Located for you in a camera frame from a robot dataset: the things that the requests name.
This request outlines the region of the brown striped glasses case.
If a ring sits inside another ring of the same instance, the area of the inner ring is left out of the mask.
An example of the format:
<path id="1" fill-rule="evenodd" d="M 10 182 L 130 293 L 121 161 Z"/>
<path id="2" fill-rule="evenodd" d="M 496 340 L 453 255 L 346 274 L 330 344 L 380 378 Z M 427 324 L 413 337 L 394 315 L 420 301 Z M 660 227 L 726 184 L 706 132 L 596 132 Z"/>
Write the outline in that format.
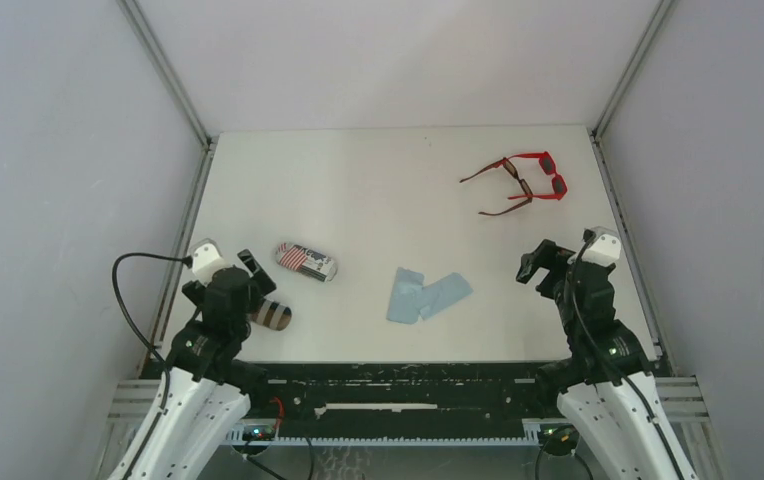
<path id="1" fill-rule="evenodd" d="M 274 331 L 283 331 L 290 324 L 293 313 L 287 305 L 265 299 L 261 306 L 247 315 L 251 324 L 257 324 Z"/>

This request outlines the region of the light blue cleaning cloth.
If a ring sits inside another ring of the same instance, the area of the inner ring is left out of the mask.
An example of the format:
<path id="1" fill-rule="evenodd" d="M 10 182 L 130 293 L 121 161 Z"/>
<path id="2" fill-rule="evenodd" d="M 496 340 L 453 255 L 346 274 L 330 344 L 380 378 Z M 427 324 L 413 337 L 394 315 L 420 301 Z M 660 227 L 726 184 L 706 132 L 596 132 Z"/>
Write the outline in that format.
<path id="1" fill-rule="evenodd" d="M 420 319 L 418 300 L 424 287 L 424 275 L 399 267 L 392 286 L 386 319 L 390 322 L 412 325 Z"/>

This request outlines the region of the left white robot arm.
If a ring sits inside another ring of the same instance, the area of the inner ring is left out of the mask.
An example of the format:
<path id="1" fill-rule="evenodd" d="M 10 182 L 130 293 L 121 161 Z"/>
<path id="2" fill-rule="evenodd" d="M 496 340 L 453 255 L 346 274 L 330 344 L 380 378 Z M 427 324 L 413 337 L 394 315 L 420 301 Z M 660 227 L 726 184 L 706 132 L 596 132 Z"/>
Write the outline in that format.
<path id="1" fill-rule="evenodd" d="M 162 371 L 156 396 L 113 479 L 195 479 L 229 431 L 266 398 L 265 370 L 238 359 L 251 319 L 277 288 L 249 250 L 239 265 L 205 241 L 180 262 L 193 274 L 182 287 L 191 318 L 167 355 L 143 335 Z"/>

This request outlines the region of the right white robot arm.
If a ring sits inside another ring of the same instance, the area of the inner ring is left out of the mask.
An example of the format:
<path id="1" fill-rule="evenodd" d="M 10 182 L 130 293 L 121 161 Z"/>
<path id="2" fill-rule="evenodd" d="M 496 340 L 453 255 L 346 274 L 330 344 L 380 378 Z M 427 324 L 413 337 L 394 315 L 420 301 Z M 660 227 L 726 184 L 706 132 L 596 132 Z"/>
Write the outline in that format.
<path id="1" fill-rule="evenodd" d="M 587 229 L 578 252 L 544 239 L 522 255 L 516 280 L 545 270 L 536 290 L 555 304 L 570 351 L 538 369 L 540 402 L 557 407 L 612 479 L 695 479 L 651 363 L 617 317 L 610 276 L 621 251 L 614 234 Z"/>

